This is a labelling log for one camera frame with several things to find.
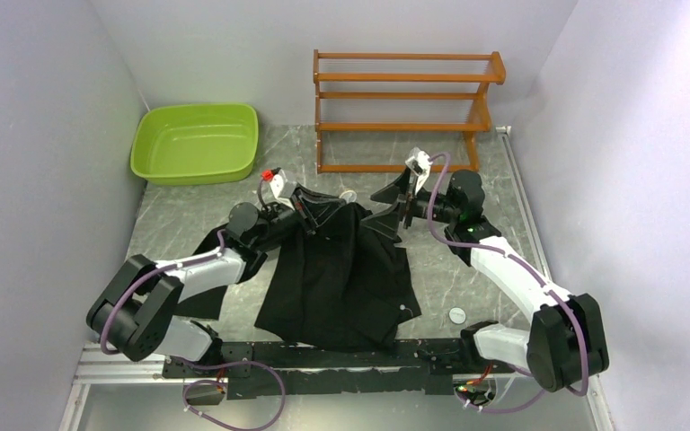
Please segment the black button shirt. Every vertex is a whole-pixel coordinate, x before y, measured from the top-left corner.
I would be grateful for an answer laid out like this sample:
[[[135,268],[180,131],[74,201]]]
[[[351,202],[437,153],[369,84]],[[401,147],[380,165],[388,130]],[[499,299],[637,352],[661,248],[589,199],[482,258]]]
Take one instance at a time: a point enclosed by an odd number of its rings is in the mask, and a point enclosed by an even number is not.
[[[319,233],[296,233],[273,249],[277,264],[254,327],[328,350],[390,348],[421,308],[406,249],[360,226],[371,215],[349,203]]]

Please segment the white round brooch back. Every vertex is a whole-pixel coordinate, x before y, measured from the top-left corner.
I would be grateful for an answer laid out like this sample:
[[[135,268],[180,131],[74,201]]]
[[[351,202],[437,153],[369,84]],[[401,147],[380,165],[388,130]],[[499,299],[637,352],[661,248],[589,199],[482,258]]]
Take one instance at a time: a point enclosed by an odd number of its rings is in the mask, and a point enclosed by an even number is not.
[[[460,307],[453,307],[448,311],[448,318],[455,325],[461,325],[466,321],[466,313]]]

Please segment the orange round brooch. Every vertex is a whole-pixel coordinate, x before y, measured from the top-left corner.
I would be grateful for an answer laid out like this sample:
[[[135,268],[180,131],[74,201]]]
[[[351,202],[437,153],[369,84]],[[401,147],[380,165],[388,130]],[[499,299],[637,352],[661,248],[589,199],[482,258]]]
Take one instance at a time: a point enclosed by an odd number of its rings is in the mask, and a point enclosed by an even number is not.
[[[346,203],[352,203],[357,201],[358,194],[355,190],[353,189],[346,189],[341,192],[339,199],[343,200]]]

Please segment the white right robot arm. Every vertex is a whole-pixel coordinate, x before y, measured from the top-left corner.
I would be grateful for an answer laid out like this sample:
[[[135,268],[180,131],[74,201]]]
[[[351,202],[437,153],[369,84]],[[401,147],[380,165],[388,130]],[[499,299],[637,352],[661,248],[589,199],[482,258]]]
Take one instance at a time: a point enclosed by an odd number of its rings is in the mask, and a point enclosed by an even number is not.
[[[462,330],[458,360],[478,373],[491,361],[532,376],[548,392],[566,389],[582,396],[591,376],[609,367],[599,304],[589,294],[574,295],[547,279],[509,244],[483,213],[485,192],[477,172],[454,172],[445,192],[427,190],[418,173],[406,168],[371,195],[388,208],[367,219],[367,226],[394,239],[399,227],[416,219],[466,266],[485,275],[523,313],[526,330],[496,321]]]

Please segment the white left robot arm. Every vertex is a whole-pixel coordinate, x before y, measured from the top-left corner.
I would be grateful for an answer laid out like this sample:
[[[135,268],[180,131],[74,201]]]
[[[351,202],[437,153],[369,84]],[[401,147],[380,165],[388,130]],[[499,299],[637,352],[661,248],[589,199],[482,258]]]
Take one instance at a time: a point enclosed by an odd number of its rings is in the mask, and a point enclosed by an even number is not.
[[[185,258],[151,260],[142,254],[124,261],[86,316],[106,355],[137,362],[152,354],[175,357],[200,377],[220,367],[222,340],[190,310],[198,300],[222,304],[229,286],[254,277],[269,251],[296,233],[319,233],[350,203],[295,186],[273,202],[240,202],[226,224],[213,229]]]

